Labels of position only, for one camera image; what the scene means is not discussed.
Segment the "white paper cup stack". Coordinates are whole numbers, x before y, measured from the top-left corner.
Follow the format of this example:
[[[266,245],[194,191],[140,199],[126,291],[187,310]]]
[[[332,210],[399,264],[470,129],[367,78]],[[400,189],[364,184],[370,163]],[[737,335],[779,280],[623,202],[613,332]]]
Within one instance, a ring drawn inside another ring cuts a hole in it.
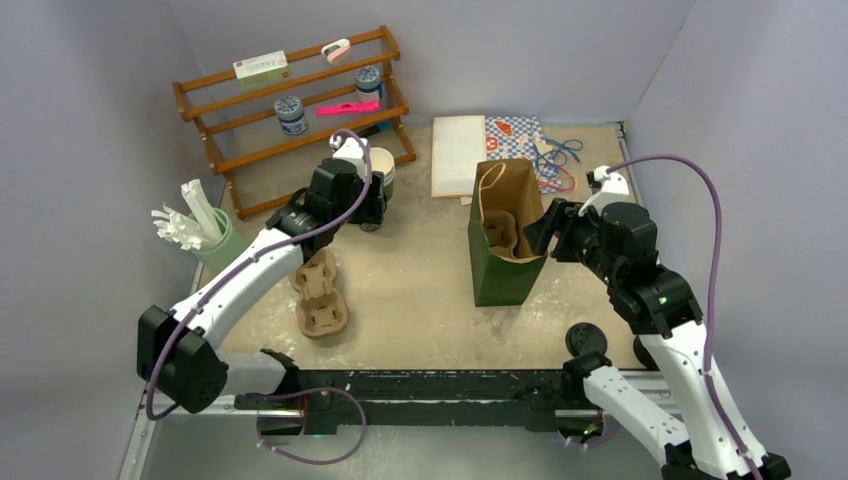
[[[383,174],[383,190],[386,201],[389,202],[394,194],[395,157],[389,150],[382,147],[371,147],[369,154],[372,170]]]

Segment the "green paper bag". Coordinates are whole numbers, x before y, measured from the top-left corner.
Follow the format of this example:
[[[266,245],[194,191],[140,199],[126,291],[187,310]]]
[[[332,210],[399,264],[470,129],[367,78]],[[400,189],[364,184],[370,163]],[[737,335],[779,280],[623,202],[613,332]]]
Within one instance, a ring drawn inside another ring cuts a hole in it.
[[[544,214],[541,193],[531,163],[524,159],[484,161],[477,164],[467,228],[474,303],[477,307],[518,306],[529,296],[546,257],[513,262],[490,252],[482,227],[489,210],[511,212],[531,253],[523,229]]]

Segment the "brown pulp cup carrier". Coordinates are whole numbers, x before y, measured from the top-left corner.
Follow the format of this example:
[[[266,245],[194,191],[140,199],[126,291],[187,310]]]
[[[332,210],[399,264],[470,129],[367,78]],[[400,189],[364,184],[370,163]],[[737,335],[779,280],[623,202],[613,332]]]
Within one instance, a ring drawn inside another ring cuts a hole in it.
[[[523,239],[516,217],[509,211],[489,210],[483,215],[482,227],[490,252],[513,262],[529,262],[534,255],[522,246]]]

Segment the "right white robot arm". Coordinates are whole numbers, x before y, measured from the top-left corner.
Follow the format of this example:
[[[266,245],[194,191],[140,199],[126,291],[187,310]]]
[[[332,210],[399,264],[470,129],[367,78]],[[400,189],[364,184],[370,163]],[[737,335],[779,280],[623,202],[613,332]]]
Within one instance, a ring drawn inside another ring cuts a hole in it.
[[[561,392],[576,407],[592,403],[655,458],[665,479],[788,479],[781,455],[765,450],[736,407],[714,356],[707,325],[688,282],[663,266],[657,226],[642,206],[615,202],[597,211],[556,199],[525,235],[537,253],[580,263],[607,288],[662,373],[679,414],[631,386],[602,353],[564,363]]]

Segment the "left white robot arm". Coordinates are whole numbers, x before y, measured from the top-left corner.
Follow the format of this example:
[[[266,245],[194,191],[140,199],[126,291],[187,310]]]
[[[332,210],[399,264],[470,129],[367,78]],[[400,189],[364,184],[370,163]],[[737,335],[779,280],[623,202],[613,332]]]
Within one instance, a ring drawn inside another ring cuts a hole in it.
[[[250,245],[204,287],[176,305],[151,306],[138,321],[138,375],[146,381],[145,411],[160,392],[198,413],[222,395],[260,395],[272,408],[297,399],[293,361],[264,350],[224,356],[223,340],[277,283],[328,246],[344,224],[377,224],[386,209],[384,175],[343,159],[326,159],[309,186],[266,222]]]

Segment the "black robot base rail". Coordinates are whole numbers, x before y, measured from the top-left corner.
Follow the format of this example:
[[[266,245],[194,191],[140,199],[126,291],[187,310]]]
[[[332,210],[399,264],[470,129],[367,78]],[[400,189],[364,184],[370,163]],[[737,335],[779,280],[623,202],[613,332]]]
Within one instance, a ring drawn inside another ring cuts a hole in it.
[[[235,398],[238,410],[269,415],[291,410],[307,435],[342,425],[522,427],[588,441],[611,423],[601,410],[561,384],[558,369],[299,370],[277,399]]]

